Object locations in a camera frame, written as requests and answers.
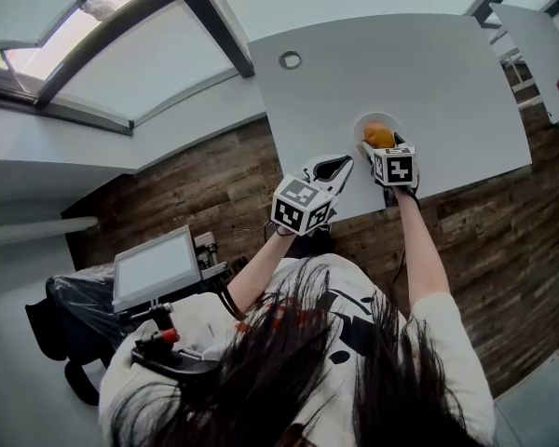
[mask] person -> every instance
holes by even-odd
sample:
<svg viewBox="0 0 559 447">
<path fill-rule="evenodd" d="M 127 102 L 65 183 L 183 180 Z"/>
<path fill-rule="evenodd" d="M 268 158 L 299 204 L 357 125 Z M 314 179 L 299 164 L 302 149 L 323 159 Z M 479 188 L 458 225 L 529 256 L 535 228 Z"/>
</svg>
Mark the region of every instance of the person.
<svg viewBox="0 0 559 447">
<path fill-rule="evenodd" d="M 202 385 L 130 363 L 146 322 L 102 379 L 115 447 L 490 445 L 494 404 L 416 202 L 396 189 L 407 253 L 406 320 L 335 254 L 284 258 L 279 228 L 228 285 L 244 320 L 212 293 L 177 302 L 179 347 L 219 360 Z"/>
</svg>

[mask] black and white marker cube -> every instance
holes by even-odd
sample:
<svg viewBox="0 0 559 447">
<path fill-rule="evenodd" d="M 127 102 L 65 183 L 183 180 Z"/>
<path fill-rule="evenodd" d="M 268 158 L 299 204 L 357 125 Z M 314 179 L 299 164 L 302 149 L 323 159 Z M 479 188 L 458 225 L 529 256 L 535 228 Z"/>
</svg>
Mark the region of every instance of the black and white marker cube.
<svg viewBox="0 0 559 447">
<path fill-rule="evenodd" d="M 373 149 L 373 174 L 383 185 L 418 184 L 415 147 Z"/>
<path fill-rule="evenodd" d="M 336 203 L 329 192 L 287 175 L 273 194 L 271 220 L 302 236 L 327 222 Z"/>
</svg>

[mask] plastic bag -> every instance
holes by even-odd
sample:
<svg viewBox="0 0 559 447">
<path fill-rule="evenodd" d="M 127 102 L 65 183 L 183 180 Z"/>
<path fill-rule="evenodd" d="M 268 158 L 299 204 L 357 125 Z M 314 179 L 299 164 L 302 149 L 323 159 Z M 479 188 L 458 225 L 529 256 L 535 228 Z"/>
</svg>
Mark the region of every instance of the plastic bag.
<svg viewBox="0 0 559 447">
<path fill-rule="evenodd" d="M 114 349 L 136 328 L 123 326 L 114 313 L 114 264 L 49 278 L 46 292 L 59 310 L 103 336 Z"/>
</svg>

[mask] window frame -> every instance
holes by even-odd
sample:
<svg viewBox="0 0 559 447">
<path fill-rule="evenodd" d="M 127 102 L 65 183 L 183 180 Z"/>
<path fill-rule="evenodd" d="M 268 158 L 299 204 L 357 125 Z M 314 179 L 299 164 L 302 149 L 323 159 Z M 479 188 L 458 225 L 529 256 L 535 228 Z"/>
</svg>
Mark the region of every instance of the window frame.
<svg viewBox="0 0 559 447">
<path fill-rule="evenodd" d="M 44 44 L 49 36 L 58 30 L 59 26 L 80 7 L 77 0 L 65 11 L 65 17 L 59 18 L 48 35 L 45 35 Z M 108 45 L 113 43 L 118 37 L 133 28 L 138 23 L 146 20 L 161 8 L 177 0 L 131 0 L 111 19 L 104 21 L 101 25 L 90 32 L 81 42 L 74 47 L 56 69 L 44 81 L 44 84 L 35 93 L 26 92 L 18 80 L 24 81 L 29 76 L 17 74 L 13 71 L 12 65 L 6 61 L 9 70 L 0 70 L 4 78 L 0 79 L 0 108 L 20 111 L 26 114 L 42 115 L 60 120 L 74 122 L 77 124 L 90 126 L 116 132 L 119 134 L 131 135 L 135 127 L 135 122 L 128 119 L 119 122 L 118 116 L 107 117 L 103 114 L 97 115 L 85 112 L 69 106 L 54 103 L 62 88 L 81 71 L 95 56 L 103 51 Z M 226 24 L 220 11 L 216 8 L 212 0 L 184 0 L 195 16 L 201 21 L 205 30 L 211 35 L 215 43 L 228 57 L 238 73 L 247 78 L 254 75 L 252 62 L 234 36 L 232 29 Z M 17 46 L 20 42 L 2 42 L 7 47 L 0 47 L 0 51 L 21 48 Z M 219 78 L 210 78 L 215 84 Z"/>
</svg>

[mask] round hole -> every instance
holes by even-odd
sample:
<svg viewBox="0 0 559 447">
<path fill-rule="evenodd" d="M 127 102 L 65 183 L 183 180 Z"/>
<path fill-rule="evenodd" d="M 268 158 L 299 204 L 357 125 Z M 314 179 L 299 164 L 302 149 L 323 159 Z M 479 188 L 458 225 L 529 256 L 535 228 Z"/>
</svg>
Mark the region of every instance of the round hole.
<svg viewBox="0 0 559 447">
<path fill-rule="evenodd" d="M 302 63 L 302 57 L 296 51 L 284 51 L 279 56 L 279 65 L 286 70 L 298 68 Z"/>
</svg>

